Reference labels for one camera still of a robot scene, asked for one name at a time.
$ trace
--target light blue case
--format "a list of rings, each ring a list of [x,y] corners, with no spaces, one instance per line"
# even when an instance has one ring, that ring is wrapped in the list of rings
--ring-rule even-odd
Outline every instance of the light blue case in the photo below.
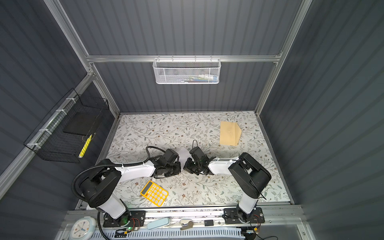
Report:
[[[168,226],[170,223],[169,218],[165,217],[147,224],[147,229],[152,230],[163,226]]]

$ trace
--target floral tablecloth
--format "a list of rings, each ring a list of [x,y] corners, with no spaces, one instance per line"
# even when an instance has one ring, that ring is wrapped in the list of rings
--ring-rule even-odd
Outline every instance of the floral tablecloth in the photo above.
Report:
[[[220,122],[237,122],[242,130],[237,146],[220,145]],[[211,113],[171,113],[123,115],[107,158],[112,162],[128,163],[145,160],[146,146],[162,149],[181,147],[188,150],[196,139],[209,157],[236,157],[249,153],[272,175],[259,202],[287,202],[289,197],[266,145],[256,116],[251,111]],[[140,195],[150,177],[118,184],[114,194],[129,208],[154,207]],[[242,196],[236,180],[225,174],[194,175],[184,170],[179,175],[156,179],[169,192],[163,206],[235,204]]]

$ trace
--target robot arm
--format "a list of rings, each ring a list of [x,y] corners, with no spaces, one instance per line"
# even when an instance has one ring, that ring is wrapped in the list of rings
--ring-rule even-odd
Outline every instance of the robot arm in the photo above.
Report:
[[[247,223],[252,218],[257,199],[272,178],[268,170],[246,152],[232,159],[209,159],[199,147],[193,148],[190,153],[193,160],[189,158],[184,166],[184,169],[189,173],[233,175],[244,191],[236,207],[237,216],[240,221]]]
[[[123,226],[126,219],[129,219],[130,212],[124,203],[113,194],[113,190],[118,183],[138,177],[159,175],[169,177],[179,174],[181,167],[178,154],[171,149],[163,152],[162,156],[154,158],[148,156],[147,160],[150,161],[144,161],[135,166],[123,166],[123,164],[114,167],[97,168],[96,166],[79,186],[86,202],[90,207],[107,212],[113,219],[116,219],[120,226]],[[242,153],[239,157],[230,159],[208,158],[199,147],[195,147],[190,154],[193,160],[188,158],[184,166],[189,173],[197,175],[231,174],[234,176],[244,191],[242,199],[237,205],[237,215],[242,222],[248,222],[261,191],[271,179],[270,173],[248,153]],[[98,165],[112,166],[114,164],[109,159],[104,159]]]

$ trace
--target clock face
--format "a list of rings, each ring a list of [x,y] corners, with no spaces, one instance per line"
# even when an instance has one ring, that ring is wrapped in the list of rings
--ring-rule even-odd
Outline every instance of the clock face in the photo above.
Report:
[[[88,220],[81,220],[74,224],[72,231],[71,231],[71,238],[82,238],[84,237],[89,230],[90,223]]]

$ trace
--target gray corrugated wall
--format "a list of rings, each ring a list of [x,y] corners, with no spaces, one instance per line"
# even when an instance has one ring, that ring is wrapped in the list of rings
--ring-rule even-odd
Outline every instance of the gray corrugated wall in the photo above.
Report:
[[[0,173],[86,71],[43,1],[0,1]]]
[[[23,142],[86,72],[43,1],[0,1],[0,173]],[[100,97],[91,84],[86,95]],[[73,177],[94,165],[113,123],[109,114],[82,164],[34,157],[0,200],[0,239],[54,239],[77,200]]]
[[[218,84],[157,84],[152,63],[95,63],[121,112],[254,110],[274,63],[222,63]]]
[[[382,239],[384,1],[317,1],[262,121],[317,239]]]
[[[300,0],[62,1],[90,55],[275,55]],[[219,84],[158,85],[150,63],[95,63],[121,112],[252,110],[273,63],[223,63]]]
[[[300,0],[62,1],[91,55],[273,55]]]

